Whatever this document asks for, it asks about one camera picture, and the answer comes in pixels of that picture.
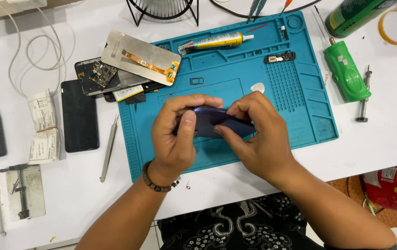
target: precision screwdriver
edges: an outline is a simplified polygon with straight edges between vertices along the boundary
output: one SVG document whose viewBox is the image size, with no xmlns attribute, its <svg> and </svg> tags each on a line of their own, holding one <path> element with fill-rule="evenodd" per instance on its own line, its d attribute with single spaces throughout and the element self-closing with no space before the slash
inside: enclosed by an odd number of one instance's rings
<svg viewBox="0 0 397 250">
<path fill-rule="evenodd" d="M 285 9 L 290 5 L 290 3 L 291 3 L 292 1 L 293 1 L 293 0 L 287 0 L 287 2 L 285 3 L 285 7 L 284 7 L 284 9 L 282 10 L 282 12 L 279 14 L 279 16 L 281 16 L 281 15 L 284 13 Z"/>
<path fill-rule="evenodd" d="M 325 59 L 327 64 L 333 72 L 333 79 L 339 84 L 343 95 L 347 102 L 354 102 L 366 99 L 372 94 L 365 86 L 364 80 L 356 67 L 353 58 L 348 52 L 348 48 L 344 41 L 337 42 L 327 31 L 327 27 L 324 24 L 324 20 L 320 16 L 319 10 L 317 9 L 322 25 L 324 26 L 328 36 L 330 37 L 331 46 L 328 47 L 325 53 Z"/>
</svg>

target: smartphone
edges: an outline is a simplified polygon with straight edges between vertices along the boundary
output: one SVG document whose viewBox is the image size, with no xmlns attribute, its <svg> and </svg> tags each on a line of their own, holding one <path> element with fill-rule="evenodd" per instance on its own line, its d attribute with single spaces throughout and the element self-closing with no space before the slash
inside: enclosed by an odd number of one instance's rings
<svg viewBox="0 0 397 250">
<path fill-rule="evenodd" d="M 95 96 L 86 96 L 81 82 L 61 83 L 64 144 L 68 153 L 96 150 L 100 145 Z"/>
<path fill-rule="evenodd" d="M 214 132 L 215 125 L 226 126 L 232 129 L 241 138 L 257 132 L 254 128 L 254 124 L 228 115 L 226 113 L 228 111 L 227 109 L 197 107 L 192 110 L 197 116 L 194 137 L 223 139 L 221 135 Z M 173 131 L 173 134 L 177 135 L 178 130 L 179 124 L 177 124 L 177 127 Z"/>
</svg>

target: hand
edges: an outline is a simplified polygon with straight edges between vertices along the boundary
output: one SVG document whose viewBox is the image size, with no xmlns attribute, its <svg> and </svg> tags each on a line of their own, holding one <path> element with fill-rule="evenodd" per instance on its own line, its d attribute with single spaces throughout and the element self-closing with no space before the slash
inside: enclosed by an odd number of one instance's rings
<svg viewBox="0 0 397 250">
<path fill-rule="evenodd" d="M 259 91 L 254 91 L 235 101 L 227 114 L 254 121 L 257 134 L 245 142 L 228 127 L 217 125 L 215 132 L 224 137 L 251 173 L 276 188 L 285 185 L 290 172 L 300 165 L 291 153 L 287 124 L 271 102 Z"/>
<path fill-rule="evenodd" d="M 155 185 L 171 185 L 195 162 L 196 151 L 192 140 L 197 118 L 194 111 L 185 109 L 202 105 L 221 108 L 222 104 L 221 98 L 201 94 L 166 100 L 152 124 L 155 159 L 148 167 L 148 177 Z M 177 126 L 179 116 L 181 116 L 179 130 L 175 136 L 172 131 Z"/>
</svg>

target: blue silicone repair mat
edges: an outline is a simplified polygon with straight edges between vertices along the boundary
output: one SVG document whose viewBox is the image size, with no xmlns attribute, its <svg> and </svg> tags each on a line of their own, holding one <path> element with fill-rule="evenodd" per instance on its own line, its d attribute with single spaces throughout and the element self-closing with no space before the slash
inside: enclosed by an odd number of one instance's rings
<svg viewBox="0 0 397 250">
<path fill-rule="evenodd" d="M 284 40 L 280 27 L 286 27 Z M 209 94 L 224 100 L 228 108 L 235 100 L 251 93 L 256 83 L 265 85 L 264 95 L 274 104 L 288 126 L 292 149 L 331 141 L 339 137 L 324 81 L 300 11 L 266 16 L 255 22 L 246 21 L 190 35 L 175 37 L 154 45 L 177 48 L 190 41 L 240 31 L 254 35 L 238 47 L 196 50 L 182 56 L 172 87 L 146 94 L 146 102 L 126 105 L 119 102 L 124 139 L 132 181 L 141 174 L 141 167 L 154 158 L 151 126 L 168 98 Z M 296 52 L 297 59 L 265 63 L 265 56 Z M 203 84 L 191 85 L 191 78 L 203 78 Z M 239 159 L 222 139 L 195 138 L 197 160 L 185 173 L 238 162 Z"/>
</svg>

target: fingernail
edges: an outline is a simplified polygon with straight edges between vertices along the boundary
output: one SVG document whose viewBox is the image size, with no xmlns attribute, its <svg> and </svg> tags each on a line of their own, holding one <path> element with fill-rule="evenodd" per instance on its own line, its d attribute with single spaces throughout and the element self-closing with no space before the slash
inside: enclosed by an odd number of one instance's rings
<svg viewBox="0 0 397 250">
<path fill-rule="evenodd" d="M 183 113 L 182 119 L 187 123 L 192 123 L 195 113 L 192 110 L 187 110 Z"/>
<path fill-rule="evenodd" d="M 217 134 L 222 134 L 222 130 L 220 130 L 219 127 L 214 127 L 214 132 L 216 132 Z"/>
</svg>

